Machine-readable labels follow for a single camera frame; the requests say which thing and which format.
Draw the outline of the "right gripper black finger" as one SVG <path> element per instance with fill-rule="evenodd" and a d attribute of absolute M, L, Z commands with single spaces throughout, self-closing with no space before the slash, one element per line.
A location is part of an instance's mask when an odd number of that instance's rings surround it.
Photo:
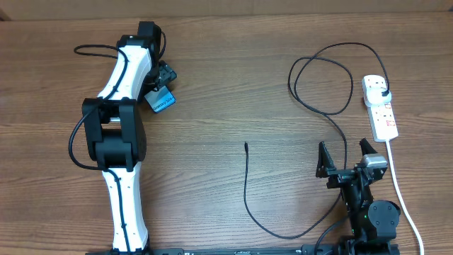
<path fill-rule="evenodd" d="M 376 154 L 377 151 L 372 147 L 372 145 L 367 141 L 366 138 L 362 138 L 359 142 L 362 156 L 367 154 Z"/>
<path fill-rule="evenodd" d="M 316 167 L 317 178 L 327 178 L 332 171 L 336 170 L 336 166 L 326 148 L 325 142 L 319 143 L 319 159 Z"/>

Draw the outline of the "dark blue Galaxy smartphone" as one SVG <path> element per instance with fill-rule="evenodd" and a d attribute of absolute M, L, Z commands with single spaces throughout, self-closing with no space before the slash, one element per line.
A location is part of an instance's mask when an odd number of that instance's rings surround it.
<path fill-rule="evenodd" d="M 150 91 L 144 98 L 155 113 L 159 113 L 176 103 L 176 98 L 167 86 L 162 86 L 158 91 Z"/>

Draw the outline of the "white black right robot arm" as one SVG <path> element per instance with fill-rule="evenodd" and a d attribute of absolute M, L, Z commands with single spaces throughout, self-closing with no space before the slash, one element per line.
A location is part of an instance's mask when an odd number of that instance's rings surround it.
<path fill-rule="evenodd" d="M 319 143 L 316 177 L 327 178 L 328 188 L 339 188 L 347 215 L 331 225 L 314 245 L 315 254 L 382 254 L 397 255 L 396 238 L 401 209 L 392 201 L 375 200 L 370 186 L 383 178 L 388 161 L 365 139 L 360 140 L 362 158 L 351 169 L 337 169 L 324 142 Z M 344 236 L 337 244 L 322 248 L 323 238 L 338 225 L 349 220 L 351 236 Z"/>

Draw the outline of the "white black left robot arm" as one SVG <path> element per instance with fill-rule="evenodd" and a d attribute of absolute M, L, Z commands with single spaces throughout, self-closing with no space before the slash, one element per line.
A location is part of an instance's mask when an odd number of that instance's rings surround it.
<path fill-rule="evenodd" d="M 140 192 L 140 171 L 147 136 L 139 113 L 146 101 L 154 113 L 176 102 L 168 85 L 176 72 L 162 60 L 166 36 L 152 21 L 141 21 L 135 35 L 112 47 L 117 62 L 105 88 L 82 104 L 78 127 L 86 134 L 88 154 L 101 171 L 110 196 L 114 237 L 109 254 L 151 254 Z"/>

